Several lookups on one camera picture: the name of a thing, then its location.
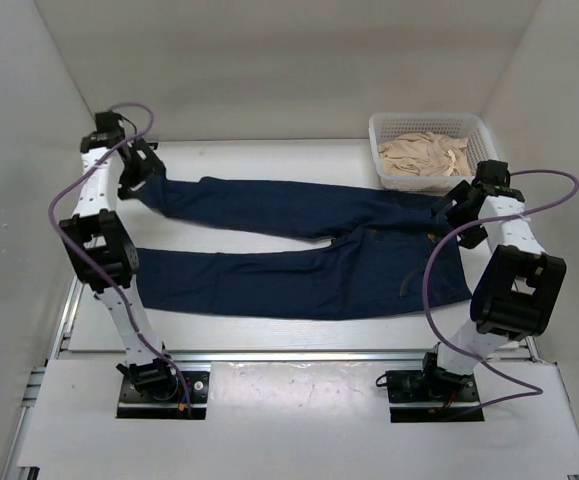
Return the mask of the dark blue denim trousers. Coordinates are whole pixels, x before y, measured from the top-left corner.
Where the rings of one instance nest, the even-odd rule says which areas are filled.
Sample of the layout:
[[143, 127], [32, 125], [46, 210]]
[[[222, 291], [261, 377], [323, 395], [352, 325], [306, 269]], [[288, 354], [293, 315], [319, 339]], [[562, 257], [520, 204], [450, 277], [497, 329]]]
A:
[[280, 319], [352, 320], [470, 299], [461, 256], [434, 198], [268, 180], [151, 178], [135, 195], [172, 220], [310, 243], [299, 251], [140, 249], [146, 308]]

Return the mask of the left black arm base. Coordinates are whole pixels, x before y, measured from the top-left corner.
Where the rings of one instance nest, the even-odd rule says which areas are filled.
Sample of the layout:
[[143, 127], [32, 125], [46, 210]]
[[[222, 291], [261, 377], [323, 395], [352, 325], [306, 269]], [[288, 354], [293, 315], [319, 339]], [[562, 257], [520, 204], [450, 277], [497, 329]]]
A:
[[147, 365], [116, 369], [123, 379], [116, 407], [118, 419], [204, 420], [210, 387], [208, 370], [183, 371], [183, 386], [175, 370], [161, 359]]

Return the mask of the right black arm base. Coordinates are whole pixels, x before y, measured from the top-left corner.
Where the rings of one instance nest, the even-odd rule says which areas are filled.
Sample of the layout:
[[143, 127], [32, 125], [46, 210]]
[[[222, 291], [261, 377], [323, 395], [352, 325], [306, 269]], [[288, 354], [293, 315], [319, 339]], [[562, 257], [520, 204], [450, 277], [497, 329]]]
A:
[[376, 378], [375, 386], [387, 392], [391, 423], [485, 420], [474, 375], [445, 371], [437, 357], [428, 352], [417, 370], [386, 370]]

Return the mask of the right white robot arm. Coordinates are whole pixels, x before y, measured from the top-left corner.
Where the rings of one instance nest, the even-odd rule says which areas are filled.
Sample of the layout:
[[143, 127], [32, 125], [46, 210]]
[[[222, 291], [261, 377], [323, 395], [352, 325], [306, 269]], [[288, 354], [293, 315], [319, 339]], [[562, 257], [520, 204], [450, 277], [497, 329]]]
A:
[[460, 246], [473, 249], [485, 241], [492, 256], [472, 294], [469, 319], [425, 355], [418, 387], [433, 400], [445, 397], [454, 384], [465, 384], [475, 366], [498, 348], [541, 335], [566, 274], [565, 261], [536, 240], [524, 197], [515, 189], [463, 181], [433, 207], [432, 214], [439, 213], [454, 228], [494, 221], [458, 234]]

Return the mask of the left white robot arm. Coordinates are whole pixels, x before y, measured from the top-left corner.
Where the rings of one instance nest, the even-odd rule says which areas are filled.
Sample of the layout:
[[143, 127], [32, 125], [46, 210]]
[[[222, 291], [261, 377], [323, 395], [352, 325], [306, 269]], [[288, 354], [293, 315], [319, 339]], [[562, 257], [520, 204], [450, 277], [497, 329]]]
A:
[[138, 251], [117, 212], [118, 200], [148, 178], [147, 162], [122, 126], [97, 128], [80, 141], [82, 173], [51, 201], [48, 217], [78, 280], [98, 297], [120, 337], [130, 376], [147, 372], [144, 388], [157, 400], [175, 395], [179, 377], [150, 324], [137, 286]]

